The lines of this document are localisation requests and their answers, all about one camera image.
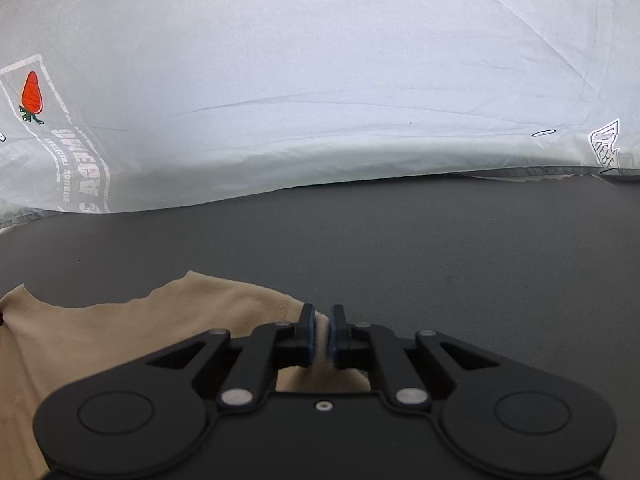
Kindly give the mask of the white printed backdrop sheet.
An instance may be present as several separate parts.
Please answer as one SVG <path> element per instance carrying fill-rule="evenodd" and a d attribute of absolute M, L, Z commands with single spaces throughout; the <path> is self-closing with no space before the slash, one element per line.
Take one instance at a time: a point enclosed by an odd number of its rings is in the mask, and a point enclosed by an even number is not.
<path fill-rule="evenodd" d="M 1 0 L 1 222 L 639 172 L 639 0 Z"/>

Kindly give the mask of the beige long-sleeve shirt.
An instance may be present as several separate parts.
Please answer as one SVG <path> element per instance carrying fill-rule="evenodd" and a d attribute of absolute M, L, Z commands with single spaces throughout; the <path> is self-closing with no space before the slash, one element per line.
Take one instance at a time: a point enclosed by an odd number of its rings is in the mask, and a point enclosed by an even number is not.
<path fill-rule="evenodd" d="M 32 419 L 58 388 L 210 328 L 245 337 L 264 324 L 295 322 L 302 307 L 276 290 L 196 272 L 126 304 L 85 308 L 52 306 L 17 286 L 1 299 L 2 478 L 47 473 Z"/>

